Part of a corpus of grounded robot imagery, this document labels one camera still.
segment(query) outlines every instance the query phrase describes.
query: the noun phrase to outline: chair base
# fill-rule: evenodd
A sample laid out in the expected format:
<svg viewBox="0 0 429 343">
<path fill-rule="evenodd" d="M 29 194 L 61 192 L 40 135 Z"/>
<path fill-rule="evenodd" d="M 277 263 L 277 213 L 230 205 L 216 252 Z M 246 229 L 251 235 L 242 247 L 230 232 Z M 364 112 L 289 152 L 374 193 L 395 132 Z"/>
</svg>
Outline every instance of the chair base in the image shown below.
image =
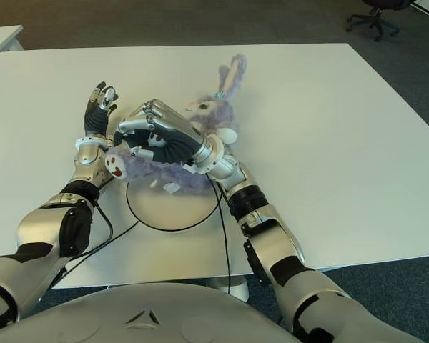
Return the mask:
<svg viewBox="0 0 429 343">
<path fill-rule="evenodd" d="M 349 23 L 349 25 L 346 28 L 347 32 L 351 32 L 353 26 L 362 25 L 362 24 L 369 24 L 369 28 L 375 27 L 378 30 L 379 35 L 375 37 L 375 41 L 381 41 L 383 38 L 383 27 L 382 25 L 388 27 L 389 29 L 392 29 L 393 31 L 390 33 L 392 37 L 395 37 L 399 33 L 399 28 L 392 25 L 391 23 L 388 23 L 387 21 L 380 18 L 380 15 L 382 13 L 382 10 L 379 8 L 373 8 L 370 10 L 370 15 L 366 16 L 364 14 L 353 14 L 352 16 L 349 16 L 346 21 Z"/>
</svg>

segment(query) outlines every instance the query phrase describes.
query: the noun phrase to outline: table leg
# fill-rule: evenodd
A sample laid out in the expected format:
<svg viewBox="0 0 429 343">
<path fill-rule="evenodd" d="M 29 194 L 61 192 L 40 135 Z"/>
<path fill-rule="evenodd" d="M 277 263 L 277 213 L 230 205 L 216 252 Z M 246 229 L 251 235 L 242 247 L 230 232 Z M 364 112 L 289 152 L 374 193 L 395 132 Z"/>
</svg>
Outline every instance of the table leg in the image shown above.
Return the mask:
<svg viewBox="0 0 429 343">
<path fill-rule="evenodd" d="M 229 277 L 212 277 L 207 279 L 207 286 L 227 293 L 229 289 Z M 248 283 L 242 275 L 230 277 L 230 294 L 243 302 L 250 298 Z"/>
<path fill-rule="evenodd" d="M 24 50 L 22 45 L 19 43 L 19 41 L 16 38 L 13 38 L 12 41 L 9 42 L 8 46 L 6 47 L 7 51 L 21 51 Z"/>
</svg>

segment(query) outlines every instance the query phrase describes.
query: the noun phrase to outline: office chair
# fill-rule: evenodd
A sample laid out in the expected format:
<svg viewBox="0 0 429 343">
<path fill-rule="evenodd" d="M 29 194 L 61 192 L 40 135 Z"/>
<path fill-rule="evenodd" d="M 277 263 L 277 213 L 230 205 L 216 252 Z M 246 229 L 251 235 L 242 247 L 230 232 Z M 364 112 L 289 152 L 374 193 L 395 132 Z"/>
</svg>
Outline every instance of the office chair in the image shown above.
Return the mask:
<svg viewBox="0 0 429 343">
<path fill-rule="evenodd" d="M 378 33 L 380 34 L 379 36 L 375 37 L 375 41 L 381 41 L 383 37 L 383 28 L 381 24 L 394 30 L 390 33 L 392 37 L 397 36 L 399 33 L 399 29 L 397 27 L 380 18 L 380 15 L 382 14 L 383 10 L 393 9 L 394 11 L 399 11 L 401 9 L 406 9 L 415 0 L 363 0 L 363 1 L 367 5 L 372 6 L 373 8 L 370 10 L 370 13 L 368 16 L 363 14 L 353 14 L 352 16 L 348 17 L 346 21 L 350 24 L 346 28 L 346 31 L 350 32 L 352 30 L 352 27 L 356 25 L 370 24 L 369 27 L 370 28 L 376 27 L 378 30 Z M 353 18 L 359 18 L 362 20 L 352 23 Z"/>
</svg>

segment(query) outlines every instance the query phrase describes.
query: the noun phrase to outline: bunny ear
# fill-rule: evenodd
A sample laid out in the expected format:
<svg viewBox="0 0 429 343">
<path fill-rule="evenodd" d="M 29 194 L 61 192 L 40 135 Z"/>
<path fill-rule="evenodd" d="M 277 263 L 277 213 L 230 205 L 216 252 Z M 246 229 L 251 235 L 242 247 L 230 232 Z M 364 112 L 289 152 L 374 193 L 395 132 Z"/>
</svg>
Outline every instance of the bunny ear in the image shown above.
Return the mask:
<svg viewBox="0 0 429 343">
<path fill-rule="evenodd" d="M 218 89 L 218 92 L 220 93 L 222 91 L 222 88 L 224 87 L 224 83 L 226 82 L 227 75 L 229 74 L 229 67 L 220 66 L 219 72 L 220 72 L 220 87 Z"/>
<path fill-rule="evenodd" d="M 220 67 L 220 98 L 230 100 L 239 89 L 246 70 L 246 57 L 238 54 L 232 58 L 230 69 Z"/>
</svg>

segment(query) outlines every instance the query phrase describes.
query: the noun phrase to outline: black cable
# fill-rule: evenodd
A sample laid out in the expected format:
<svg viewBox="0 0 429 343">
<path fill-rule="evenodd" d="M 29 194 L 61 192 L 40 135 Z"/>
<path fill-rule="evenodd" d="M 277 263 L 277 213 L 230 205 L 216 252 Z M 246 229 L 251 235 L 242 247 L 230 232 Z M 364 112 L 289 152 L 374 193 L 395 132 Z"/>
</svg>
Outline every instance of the black cable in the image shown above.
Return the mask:
<svg viewBox="0 0 429 343">
<path fill-rule="evenodd" d="M 114 177 L 110 177 L 108 180 L 106 180 L 103 184 L 99 186 L 99 190 L 108 185 L 111 181 L 114 180 Z"/>
<path fill-rule="evenodd" d="M 84 261 L 86 261 L 88 258 L 90 258 L 90 256 L 92 256 L 93 254 L 99 252 L 100 250 L 102 250 L 103 248 L 105 248 L 107 245 L 111 244 L 112 242 L 114 242 L 116 239 L 124 236 L 127 232 L 129 232 L 130 230 L 132 230 L 134 227 L 136 227 L 136 225 L 139 222 L 136 221 L 130 228 L 128 228 L 126 231 L 122 232 L 121 234 L 119 234 L 118 236 L 116 236 L 115 238 L 113 238 L 111 241 L 105 243 L 105 244 L 101 244 L 99 245 L 97 248 L 94 248 L 92 250 L 92 252 L 89 253 L 89 255 L 85 256 L 85 258 L 83 258 L 81 261 L 79 261 L 78 263 L 76 263 L 68 272 L 63 273 L 60 278 L 56 281 L 53 282 L 53 284 L 50 286 L 50 288 L 54 287 L 56 284 L 58 284 L 61 280 L 65 279 L 71 272 L 73 272 L 81 263 L 83 263 Z"/>
<path fill-rule="evenodd" d="M 216 188 L 215 185 L 213 184 L 213 182 L 211 181 L 212 186 L 214 187 L 214 192 L 216 193 L 216 197 L 217 197 L 217 192 L 216 192 Z M 221 194 L 224 194 L 224 192 L 221 189 L 220 184 L 217 185 L 220 189 Z M 227 247 L 227 233 L 226 233 L 226 226 L 224 223 L 224 216 L 222 215 L 222 208 L 221 208 L 221 204 L 218 203 L 217 205 L 219 211 L 220 211 L 220 217 L 221 217 L 221 224 L 222 224 L 222 232 L 224 233 L 224 248 L 226 251 L 226 261 L 227 261 L 227 293 L 230 294 L 230 279 L 231 279 L 231 275 L 230 275 L 230 259 L 229 259 L 229 248 Z"/>
<path fill-rule="evenodd" d="M 138 220 L 140 223 L 142 223 L 142 224 L 146 225 L 147 227 L 150 227 L 151 229 L 154 229 L 154 230 L 157 230 L 157 231 L 163 231 L 163 232 L 180 232 L 180 231 L 185 231 L 185 230 L 191 229 L 192 227 L 196 227 L 197 225 L 200 225 L 201 223 L 203 223 L 205 220 L 207 220 L 208 218 L 210 218 L 210 217 L 211 217 L 211 215 L 212 215 L 212 214 L 216 211 L 216 209 L 219 207 L 220 202 L 221 202 L 221 200 L 222 200 L 222 197 L 219 197 L 219 196 L 217 195 L 217 191 L 216 191 L 215 184 L 213 184 L 213 182 L 212 182 L 211 180 L 210 180 L 210 183 L 211 183 L 211 185 L 212 185 L 212 187 L 213 187 L 214 194 L 215 194 L 215 196 L 216 196 L 216 200 L 217 200 L 216 205 L 214 206 L 213 210 L 212 210 L 212 211 L 211 211 L 211 212 L 210 212 L 210 213 L 209 213 L 209 214 L 208 214 L 204 219 L 199 220 L 197 223 L 192 224 L 192 225 L 189 225 L 188 227 L 183 227 L 183 228 L 181 228 L 181 229 L 175 229 L 175 230 L 163 229 L 163 228 L 161 228 L 161 227 L 155 227 L 155 226 L 152 226 L 151 224 L 148 224 L 148 223 L 146 223 L 145 221 L 141 220 L 141 218 L 139 218 L 139 217 L 135 214 L 134 210 L 132 209 L 132 206 L 130 205 L 130 201 L 129 201 L 129 182 L 127 182 L 127 186 L 126 186 L 126 201 L 127 201 L 127 206 L 129 207 L 129 211 L 130 211 L 130 213 L 132 213 L 132 216 L 134 216 L 136 220 Z"/>
<path fill-rule="evenodd" d="M 103 243 L 97 245 L 96 247 L 92 248 L 88 252 L 83 252 L 82 254 L 79 254 L 79 255 L 76 255 L 75 257 L 72 257 L 70 261 L 74 261 L 75 259 L 80 259 L 81 257 L 89 255 L 92 252 L 94 252 L 95 250 L 101 249 L 102 247 L 106 246 L 108 244 L 108 242 L 110 242 L 112 240 L 112 237 L 113 237 L 113 225 L 112 225 L 112 223 L 110 222 L 110 220 L 108 219 L 107 215 L 103 212 L 102 208 L 100 207 L 100 205 L 98 203 L 95 204 L 95 207 L 97 208 L 97 210 L 99 211 L 100 215 L 102 216 L 102 218 L 104 219 L 104 221 L 108 225 L 109 236 L 108 236 L 107 239 L 105 239 L 105 241 Z"/>
</svg>

